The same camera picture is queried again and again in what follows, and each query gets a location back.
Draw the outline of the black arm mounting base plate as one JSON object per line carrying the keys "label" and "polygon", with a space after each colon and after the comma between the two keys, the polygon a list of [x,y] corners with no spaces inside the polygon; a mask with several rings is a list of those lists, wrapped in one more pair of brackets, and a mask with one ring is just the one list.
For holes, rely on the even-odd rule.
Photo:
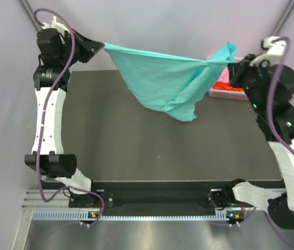
{"label": "black arm mounting base plate", "polygon": [[128,204],[195,204],[202,208],[244,207],[230,193],[234,181],[98,181],[92,182],[92,191],[103,198],[105,208]]}

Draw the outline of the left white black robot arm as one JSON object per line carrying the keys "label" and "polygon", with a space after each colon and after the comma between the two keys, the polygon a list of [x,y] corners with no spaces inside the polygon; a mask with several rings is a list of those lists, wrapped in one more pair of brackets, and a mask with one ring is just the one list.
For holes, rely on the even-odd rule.
{"label": "left white black robot arm", "polygon": [[25,164],[69,187],[86,206],[94,206],[99,197],[92,190],[92,180],[78,169],[76,156],[64,152],[62,114],[71,76],[69,67],[76,62],[89,62],[104,44],[60,27],[43,28],[37,33],[36,42],[40,49],[39,65],[33,74],[36,135],[31,154],[24,157]]}

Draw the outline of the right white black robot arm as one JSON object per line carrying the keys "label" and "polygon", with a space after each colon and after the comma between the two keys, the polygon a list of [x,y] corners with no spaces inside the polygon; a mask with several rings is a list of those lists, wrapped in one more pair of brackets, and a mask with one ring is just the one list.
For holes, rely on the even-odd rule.
{"label": "right white black robot arm", "polygon": [[255,54],[247,54],[230,70],[232,86],[243,88],[254,112],[256,122],[272,149],[285,192],[258,187],[244,179],[235,179],[222,189],[224,205],[236,206],[244,202],[259,208],[282,229],[294,229],[294,71],[284,66],[278,78],[273,98],[272,116],[275,130],[284,143],[277,140],[267,120],[267,95],[277,68],[269,62],[251,66]]}

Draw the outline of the teal t shirt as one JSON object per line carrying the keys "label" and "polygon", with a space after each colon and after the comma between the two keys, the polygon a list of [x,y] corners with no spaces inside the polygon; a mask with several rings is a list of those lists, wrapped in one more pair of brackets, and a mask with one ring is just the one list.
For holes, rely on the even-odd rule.
{"label": "teal t shirt", "polygon": [[237,47],[225,43],[209,60],[175,56],[106,43],[128,89],[139,103],[181,122],[196,119],[195,105],[234,62]]}

